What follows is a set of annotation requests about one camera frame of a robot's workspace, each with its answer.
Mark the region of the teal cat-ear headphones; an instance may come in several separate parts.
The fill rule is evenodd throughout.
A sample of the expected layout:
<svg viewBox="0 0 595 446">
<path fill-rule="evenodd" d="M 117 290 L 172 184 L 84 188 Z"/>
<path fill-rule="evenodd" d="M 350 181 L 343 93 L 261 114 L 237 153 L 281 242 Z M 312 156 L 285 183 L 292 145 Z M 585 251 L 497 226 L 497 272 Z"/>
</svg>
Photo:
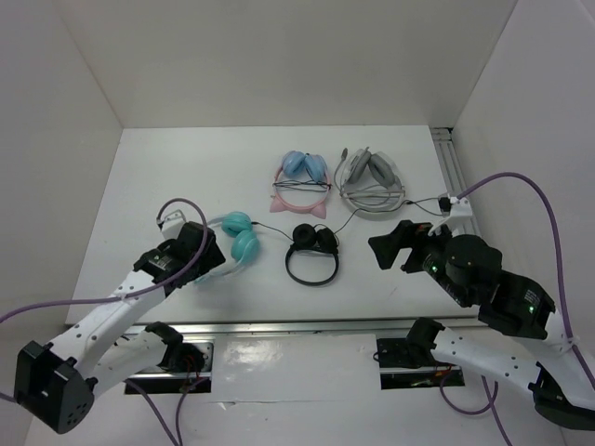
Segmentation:
<svg viewBox="0 0 595 446">
<path fill-rule="evenodd" d="M 224 233 L 233 238 L 231 257 L 235 261 L 235 265 L 230 269 L 209 271 L 206 275 L 197 278 L 194 281 L 196 284 L 238 273 L 246 269 L 258 257 L 260 241 L 248 214 L 233 211 L 209 219 L 207 225 L 209 227 L 220 226 Z"/>
</svg>

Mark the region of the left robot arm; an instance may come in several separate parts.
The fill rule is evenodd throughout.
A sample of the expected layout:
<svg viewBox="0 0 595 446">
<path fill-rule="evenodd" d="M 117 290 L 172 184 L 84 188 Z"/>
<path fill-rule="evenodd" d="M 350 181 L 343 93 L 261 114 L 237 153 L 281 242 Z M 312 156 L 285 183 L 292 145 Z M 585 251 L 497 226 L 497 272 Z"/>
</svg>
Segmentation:
<svg viewBox="0 0 595 446">
<path fill-rule="evenodd" d="M 144 253 L 115 291 L 115 300 L 94 308 L 46 344 L 29 342 L 18 354 L 16 403 L 58 434 L 78 426 L 95 400 L 145 369 L 198 373 L 203 352 L 170 325 L 156 321 L 125 339 L 149 310 L 190 282 L 222 265 L 215 232 L 196 222 Z"/>
</svg>

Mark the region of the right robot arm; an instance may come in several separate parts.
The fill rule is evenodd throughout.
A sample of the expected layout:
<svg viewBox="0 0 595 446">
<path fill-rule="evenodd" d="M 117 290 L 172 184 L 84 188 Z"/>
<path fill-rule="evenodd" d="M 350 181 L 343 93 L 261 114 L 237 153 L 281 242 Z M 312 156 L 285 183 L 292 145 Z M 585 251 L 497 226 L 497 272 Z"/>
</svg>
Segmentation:
<svg viewBox="0 0 595 446">
<path fill-rule="evenodd" d="M 502 254 L 476 235 L 453 235 L 429 223 L 401 221 L 368 244 L 379 267 L 390 269 L 401 250 L 410 254 L 403 272 L 427 273 L 462 308 L 477 307 L 488 328 L 526 348 L 529 361 L 470 341 L 441 323 L 419 318 L 406 337 L 410 361 L 450 362 L 508 383 L 533 398 L 535 410 L 551 423 L 572 430 L 594 428 L 594 388 L 583 369 L 594 360 L 576 357 L 562 314 L 537 282 L 502 268 Z"/>
</svg>

